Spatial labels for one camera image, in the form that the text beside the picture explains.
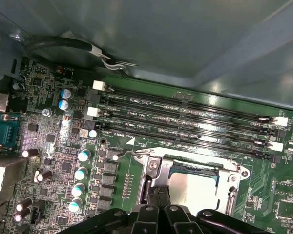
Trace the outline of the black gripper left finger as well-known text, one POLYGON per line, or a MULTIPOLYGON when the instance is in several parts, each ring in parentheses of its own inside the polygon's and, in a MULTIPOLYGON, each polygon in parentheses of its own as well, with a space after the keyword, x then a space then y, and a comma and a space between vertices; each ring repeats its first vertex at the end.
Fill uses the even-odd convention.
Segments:
POLYGON ((159 220, 159 188, 148 190, 147 204, 137 205, 132 211, 113 208, 74 226, 61 234, 156 234, 159 220))

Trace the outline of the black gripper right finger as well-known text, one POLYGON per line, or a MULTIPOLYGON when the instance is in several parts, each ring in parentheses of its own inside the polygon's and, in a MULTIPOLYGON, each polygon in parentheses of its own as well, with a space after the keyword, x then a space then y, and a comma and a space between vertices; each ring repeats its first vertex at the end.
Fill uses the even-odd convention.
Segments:
POLYGON ((212 209, 203 209, 193 216, 170 201, 168 187, 159 187, 159 205, 176 234, 267 234, 268 231, 247 224, 212 209))

